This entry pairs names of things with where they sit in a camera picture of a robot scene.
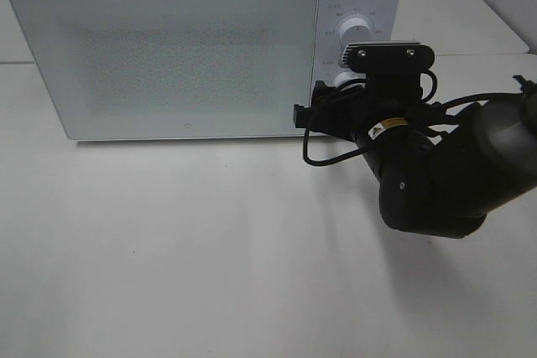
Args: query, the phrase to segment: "white microwave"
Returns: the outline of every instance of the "white microwave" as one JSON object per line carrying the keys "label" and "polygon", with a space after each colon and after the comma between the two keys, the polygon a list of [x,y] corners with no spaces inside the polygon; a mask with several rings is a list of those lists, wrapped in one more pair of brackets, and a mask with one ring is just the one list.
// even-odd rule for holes
{"label": "white microwave", "polygon": [[399,0],[10,0],[68,138],[300,135],[294,104]]}

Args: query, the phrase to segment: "microwave glass window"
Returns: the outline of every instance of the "microwave glass window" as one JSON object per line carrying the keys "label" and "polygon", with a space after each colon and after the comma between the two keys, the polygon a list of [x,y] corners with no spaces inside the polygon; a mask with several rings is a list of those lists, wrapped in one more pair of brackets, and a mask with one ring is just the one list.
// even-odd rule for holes
{"label": "microwave glass window", "polygon": [[71,138],[296,134],[317,0],[18,2]]}

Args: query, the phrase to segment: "black robotic arm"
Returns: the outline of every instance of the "black robotic arm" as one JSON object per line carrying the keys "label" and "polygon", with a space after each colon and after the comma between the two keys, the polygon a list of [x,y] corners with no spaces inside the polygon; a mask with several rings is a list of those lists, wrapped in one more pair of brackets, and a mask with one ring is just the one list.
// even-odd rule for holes
{"label": "black robotic arm", "polygon": [[[462,238],[487,213],[537,186],[537,85],[515,76],[522,92],[428,103],[436,92],[431,48],[417,43],[350,44],[341,63],[364,79],[339,87],[317,82],[311,106],[295,105],[305,129],[304,160],[326,166],[363,155],[380,182],[386,224],[407,232]],[[420,77],[433,80],[423,97]],[[456,115],[447,112],[467,105]],[[437,132],[434,125],[452,125]],[[308,155],[310,132],[358,149],[326,161]],[[430,139],[441,137],[434,144]]]}

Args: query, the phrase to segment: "wire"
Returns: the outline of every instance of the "wire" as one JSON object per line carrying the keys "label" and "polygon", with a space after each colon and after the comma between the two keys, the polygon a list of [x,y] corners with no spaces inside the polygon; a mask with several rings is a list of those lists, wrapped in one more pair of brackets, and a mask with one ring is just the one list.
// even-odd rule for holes
{"label": "wire", "polygon": [[522,98],[522,94],[514,94],[508,92],[486,92],[483,94],[476,94],[474,96],[464,96],[452,101],[448,101],[441,105],[442,110],[450,109],[454,106],[460,106],[469,104],[470,102],[477,101],[516,101]]}
{"label": "wire", "polygon": [[349,87],[356,88],[356,87],[358,87],[358,84],[364,84],[364,83],[366,83],[366,81],[364,79],[354,79],[354,80],[350,80],[350,81],[347,81],[347,82],[343,83],[342,85],[338,86],[336,88],[336,90],[334,91],[334,93],[330,94],[330,96],[328,96],[319,105],[317,110],[313,113],[313,115],[311,116],[310,120],[308,121],[308,123],[306,125],[305,131],[304,131],[304,141],[302,143],[302,158],[304,159],[304,161],[307,164],[312,165],[314,167],[325,167],[327,165],[333,165],[335,163],[340,163],[340,162],[345,161],[347,159],[357,157],[357,156],[362,155],[364,153],[368,153],[368,152],[372,151],[373,149],[375,149],[375,148],[377,148],[377,147],[379,147],[379,146],[381,146],[382,144],[385,143],[385,142],[370,143],[370,144],[368,144],[368,145],[366,145],[366,146],[364,146],[362,148],[359,148],[358,150],[354,150],[354,151],[351,151],[349,153],[344,153],[344,154],[339,155],[337,157],[328,158],[328,159],[321,160],[321,161],[311,159],[308,156],[308,145],[310,143],[311,127],[313,126],[313,123],[315,122],[316,118],[319,116],[319,112],[322,111],[322,109],[325,108],[326,106],[334,105],[334,104],[337,104],[339,102],[346,101],[346,100],[349,100],[349,99],[352,99],[352,98],[354,98],[356,96],[361,95],[365,91],[364,87],[362,87],[361,90],[358,91],[358,92],[353,92],[352,94],[348,94],[348,95],[342,96],[342,97],[337,98],[337,99],[334,100],[334,98],[337,95],[340,95],[342,92],[344,92],[344,90],[348,90]]}
{"label": "wire", "polygon": [[438,89],[438,79],[436,78],[436,75],[435,73],[433,73],[432,71],[430,70],[427,70],[424,72],[425,75],[428,75],[430,77],[431,80],[433,80],[433,85],[432,87],[430,88],[430,93],[428,96],[426,96],[424,99],[422,99],[421,101],[422,102],[429,102],[430,100],[433,99],[433,96],[435,96],[436,94],[436,90]]}

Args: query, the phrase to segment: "white countertop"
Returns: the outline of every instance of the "white countertop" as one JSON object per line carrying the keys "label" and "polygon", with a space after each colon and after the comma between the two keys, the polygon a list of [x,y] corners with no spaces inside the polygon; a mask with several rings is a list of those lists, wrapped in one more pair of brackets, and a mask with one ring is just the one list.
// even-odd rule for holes
{"label": "white countertop", "polygon": [[[440,100],[515,91],[537,56],[434,70]],[[315,169],[299,139],[76,144],[35,66],[0,83],[2,358],[535,355],[535,191],[461,241],[404,234],[360,158]]]}
{"label": "white countertop", "polygon": [[[401,0],[393,39],[436,54],[522,54],[528,46],[483,0]],[[0,63],[33,60],[8,0],[0,0]]]}

